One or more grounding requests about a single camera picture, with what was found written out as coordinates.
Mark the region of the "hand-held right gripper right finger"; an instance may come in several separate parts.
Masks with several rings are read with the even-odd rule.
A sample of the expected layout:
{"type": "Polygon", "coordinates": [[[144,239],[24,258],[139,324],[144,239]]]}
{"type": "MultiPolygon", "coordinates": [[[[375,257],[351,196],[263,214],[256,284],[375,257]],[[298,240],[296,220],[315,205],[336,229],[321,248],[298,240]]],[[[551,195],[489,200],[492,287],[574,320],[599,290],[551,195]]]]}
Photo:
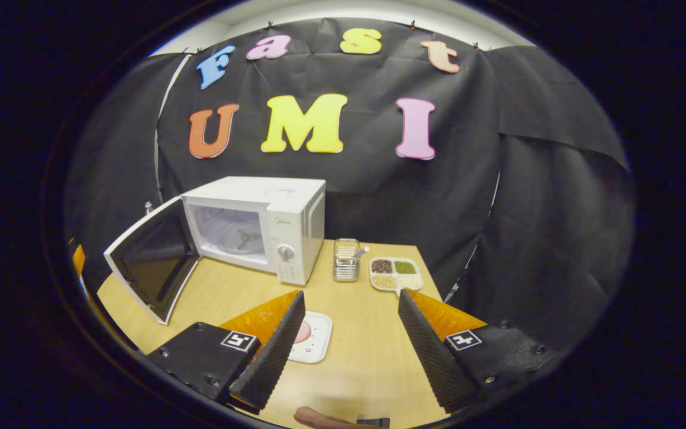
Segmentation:
{"type": "Polygon", "coordinates": [[[400,291],[398,315],[447,413],[511,396],[560,359],[506,320],[485,323],[417,290],[400,291]]]}

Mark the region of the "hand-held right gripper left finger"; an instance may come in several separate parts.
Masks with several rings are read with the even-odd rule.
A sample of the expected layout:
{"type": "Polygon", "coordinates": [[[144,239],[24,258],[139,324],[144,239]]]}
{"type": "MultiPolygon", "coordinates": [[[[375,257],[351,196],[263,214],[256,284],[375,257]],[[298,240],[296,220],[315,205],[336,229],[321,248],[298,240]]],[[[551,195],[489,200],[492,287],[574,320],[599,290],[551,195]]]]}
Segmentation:
{"type": "Polygon", "coordinates": [[[259,414],[282,375],[304,317],[303,292],[290,291],[218,326],[197,321],[147,358],[211,401],[259,414]]]}

